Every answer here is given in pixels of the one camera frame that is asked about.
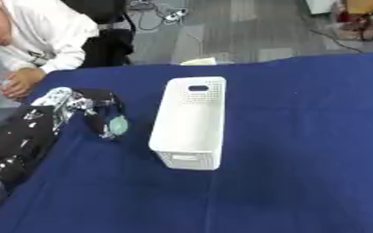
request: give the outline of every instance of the gray floor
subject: gray floor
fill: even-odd
[[[355,53],[331,39],[311,33],[309,24],[330,33],[326,16],[310,17],[305,0],[153,0],[172,7],[186,7],[190,14],[182,25],[162,25],[154,31],[139,30],[137,64],[179,63],[214,56],[221,62],[247,63],[291,56]],[[130,13],[136,23],[140,14]],[[141,26],[152,28],[160,19],[154,12],[142,17]],[[373,51],[373,42],[342,42]]]

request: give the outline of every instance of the person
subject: person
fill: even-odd
[[[18,99],[46,74],[86,62],[97,24],[60,0],[0,0],[0,59],[10,70],[0,90]]]

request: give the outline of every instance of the cable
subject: cable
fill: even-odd
[[[312,28],[312,26],[309,25],[309,22],[307,21],[307,19],[306,19],[302,14],[299,14],[299,16],[300,16],[301,20],[303,21],[303,23],[306,25],[307,29],[308,29],[310,32],[312,32],[312,33],[314,33],[314,34],[317,34],[317,35],[325,36],[325,37],[331,39],[331,40],[332,40],[335,44],[337,44],[338,46],[341,46],[341,47],[346,48],[346,49],[348,49],[348,50],[352,50],[352,51],[358,52],[358,53],[360,53],[360,54],[365,53],[364,51],[362,51],[362,50],[360,50],[360,49],[357,49],[357,48],[355,48],[355,47],[345,46],[344,44],[340,43],[340,42],[339,42],[339,41],[338,41],[334,36],[332,36],[332,35],[328,35],[328,34],[325,34],[325,33],[323,33],[323,32],[318,31],[317,29]]]
[[[157,30],[160,26],[162,26],[165,23],[167,15],[164,14],[159,9],[159,7],[158,7],[159,5],[165,5],[167,9],[170,9],[170,10],[173,10],[173,11],[185,9],[185,8],[176,8],[176,7],[173,7],[173,6],[169,5],[169,4],[155,4],[155,3],[146,2],[146,1],[143,1],[143,0],[138,0],[138,1],[132,2],[130,4],[130,7],[134,6],[134,5],[138,5],[138,4],[144,5],[144,7],[146,8],[146,10],[132,9],[132,11],[136,11],[136,12],[140,13],[140,18],[138,20],[137,26],[142,31],[155,31],[155,30]],[[151,28],[145,28],[145,27],[142,26],[143,20],[144,20],[144,16],[146,15],[146,11],[150,11],[150,10],[154,10],[155,11],[156,16],[160,19],[160,22],[156,26],[153,26]]]
[[[158,23],[158,25],[156,25],[156,26],[153,26],[153,27],[151,27],[151,28],[144,28],[143,26],[142,26],[142,22],[143,22],[143,19],[144,19],[144,16],[146,15],[146,12],[145,11],[140,11],[140,19],[138,20],[138,28],[140,29],[140,30],[143,30],[143,31],[155,31],[155,30],[157,30],[159,27],[161,27],[161,25],[163,25],[164,24],[164,19],[162,19],[161,17],[160,17],[160,22]]]
[[[178,24],[179,24],[179,26],[184,27],[184,20],[183,20],[183,18],[181,18],[181,19],[179,20]],[[189,35],[190,37],[192,37],[192,38],[194,38],[194,39],[197,40],[197,42],[198,42],[198,47],[199,47],[199,56],[202,56],[202,55],[204,54],[204,43],[203,43],[200,39],[198,39],[195,35],[193,35],[193,34],[191,34],[191,33],[188,33],[186,30],[185,30],[185,33],[186,33],[187,35]]]

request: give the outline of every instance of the blue tablecloth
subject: blue tablecloth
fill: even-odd
[[[172,170],[147,146],[166,82],[227,79],[222,166]],[[0,233],[373,233],[373,54],[235,66],[56,72],[116,91],[131,131],[98,139],[76,116],[0,210]]]

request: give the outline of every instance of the white box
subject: white box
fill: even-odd
[[[307,0],[312,15],[329,13],[337,0]]]
[[[149,146],[171,168],[219,168],[227,82],[223,77],[168,82]]]

